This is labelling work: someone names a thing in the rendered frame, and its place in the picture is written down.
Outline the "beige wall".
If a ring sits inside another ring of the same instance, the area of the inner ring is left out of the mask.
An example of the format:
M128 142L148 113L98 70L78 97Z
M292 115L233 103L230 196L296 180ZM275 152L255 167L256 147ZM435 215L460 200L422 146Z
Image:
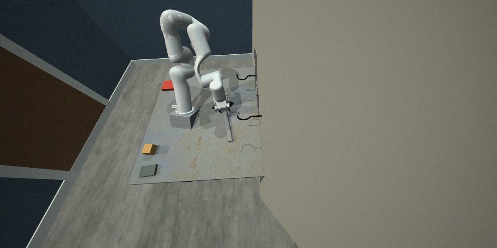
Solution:
M260 198L300 248L497 248L497 0L252 0Z

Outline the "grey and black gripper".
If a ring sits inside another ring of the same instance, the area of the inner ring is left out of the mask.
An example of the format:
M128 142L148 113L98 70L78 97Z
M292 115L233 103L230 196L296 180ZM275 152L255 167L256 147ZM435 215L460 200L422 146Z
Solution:
M229 104L229 107L231 107L234 104L233 102L229 101L228 96L226 96L226 104ZM215 109L214 108L215 106L217 106L217 105L216 105L216 101L214 99L214 106L212 108Z

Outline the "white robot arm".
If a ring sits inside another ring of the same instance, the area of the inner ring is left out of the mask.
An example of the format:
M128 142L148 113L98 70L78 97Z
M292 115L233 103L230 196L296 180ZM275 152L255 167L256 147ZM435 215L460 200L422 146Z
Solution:
M225 93L222 85L222 74L219 71L206 75L200 74L201 63L211 55L207 42L210 38L209 29L192 16L176 10L166 10L160 15L160 27L163 31L169 60L172 63L182 64L173 66L169 71L177 105L172 105L172 109L176 109L176 114L186 115L194 112L190 88L186 81L193 78L194 75L196 75L202 88L210 87L217 105L214 107L215 111L230 109L229 104L226 104L225 101L228 94ZM188 36L196 53L195 64L193 53L188 47L182 46L181 37L177 30L188 31Z

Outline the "red flat block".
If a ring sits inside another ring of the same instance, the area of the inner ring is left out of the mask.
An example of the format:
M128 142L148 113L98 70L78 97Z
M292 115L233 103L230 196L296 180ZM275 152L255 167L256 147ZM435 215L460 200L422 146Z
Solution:
M173 87L173 83L172 81L164 81L163 82L163 87L162 87L162 90L163 91L171 91L171 90L174 90L174 87Z

